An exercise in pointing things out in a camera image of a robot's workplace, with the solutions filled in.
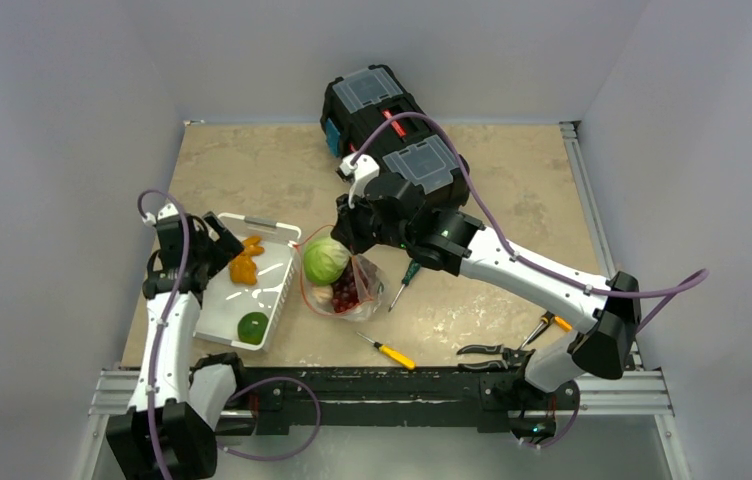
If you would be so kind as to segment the green cabbage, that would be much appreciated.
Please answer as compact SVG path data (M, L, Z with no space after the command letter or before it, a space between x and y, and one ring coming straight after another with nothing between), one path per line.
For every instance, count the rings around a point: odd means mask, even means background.
M352 254L330 236L310 240L302 254L303 273L314 285L326 286L338 280Z

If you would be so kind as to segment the red grape bunch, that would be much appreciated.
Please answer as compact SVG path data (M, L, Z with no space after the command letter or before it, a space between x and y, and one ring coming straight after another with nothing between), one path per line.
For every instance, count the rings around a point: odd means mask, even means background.
M371 299L371 281L362 261L350 261L331 287L334 291L331 307L336 314L347 313Z

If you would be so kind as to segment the clear zip bag orange zipper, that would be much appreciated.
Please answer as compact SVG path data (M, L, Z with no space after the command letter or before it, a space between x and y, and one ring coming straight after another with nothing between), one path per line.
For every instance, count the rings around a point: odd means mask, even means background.
M382 304L383 272L366 257L349 253L330 233L324 225L296 245L302 299L316 315L368 321Z

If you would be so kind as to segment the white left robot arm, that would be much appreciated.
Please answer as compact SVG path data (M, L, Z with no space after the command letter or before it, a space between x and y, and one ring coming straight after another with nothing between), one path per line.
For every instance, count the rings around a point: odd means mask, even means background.
M208 213L181 215L172 204L147 214L159 248L142 285L147 337L125 412L110 418L106 440L128 479L206 479L217 468L215 428L223 407L249 399L250 382L225 355L190 364L203 296L241 243Z

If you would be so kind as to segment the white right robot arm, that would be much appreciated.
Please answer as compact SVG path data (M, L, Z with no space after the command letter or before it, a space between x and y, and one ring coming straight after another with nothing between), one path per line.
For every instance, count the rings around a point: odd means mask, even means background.
M503 238L459 209L432 207L421 188L397 174L336 200L334 239L354 254L396 247L422 267L478 280L515 294L567 321L565 338L527 353L513 381L516 399L536 407L583 374L617 380L625 370L641 309L637 280L571 269Z

